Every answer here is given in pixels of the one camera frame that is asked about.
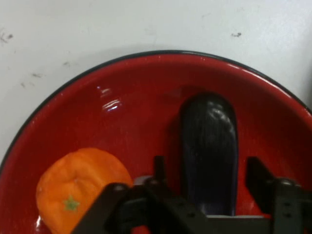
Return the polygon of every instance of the white table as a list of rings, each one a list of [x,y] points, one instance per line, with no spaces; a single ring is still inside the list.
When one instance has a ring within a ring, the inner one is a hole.
[[[159,49],[239,61],[312,106],[312,0],[0,0],[0,161],[63,83]]]

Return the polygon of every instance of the dark speck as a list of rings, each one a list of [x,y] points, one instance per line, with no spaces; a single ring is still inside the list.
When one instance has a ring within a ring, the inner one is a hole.
[[[39,74],[39,73],[32,73],[31,75],[33,77],[36,77],[36,78],[41,78],[42,77],[42,74]]]
[[[235,37],[235,38],[238,38],[238,37],[240,37],[241,35],[242,35],[241,33],[237,33],[237,34],[232,33],[232,34],[231,34],[231,36],[232,36],[232,37]]]
[[[65,66],[65,67],[70,67],[70,62],[65,62],[65,63],[63,63],[63,66]]]

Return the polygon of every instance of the orange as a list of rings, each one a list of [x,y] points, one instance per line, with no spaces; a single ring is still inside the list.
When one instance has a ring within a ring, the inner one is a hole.
[[[113,182],[133,184],[127,169],[112,154],[95,148],[69,153],[39,180],[39,215],[53,234],[69,234],[103,188]]]

